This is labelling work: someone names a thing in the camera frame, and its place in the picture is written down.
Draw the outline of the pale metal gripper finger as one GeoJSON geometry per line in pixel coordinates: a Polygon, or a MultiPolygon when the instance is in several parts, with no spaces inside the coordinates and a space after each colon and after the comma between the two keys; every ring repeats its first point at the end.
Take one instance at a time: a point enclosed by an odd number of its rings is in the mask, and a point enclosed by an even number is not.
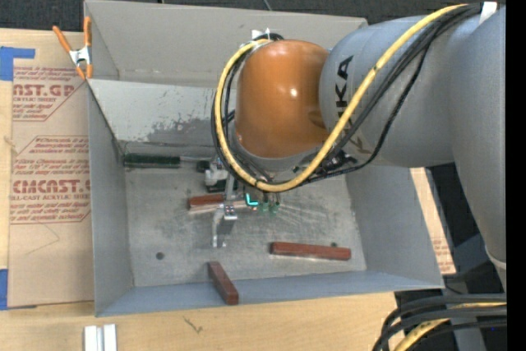
{"type": "Polygon", "coordinates": [[[238,221],[238,214],[233,205],[221,205],[213,214],[212,219],[212,246],[221,248],[226,237],[232,232],[233,226],[238,221]]]}

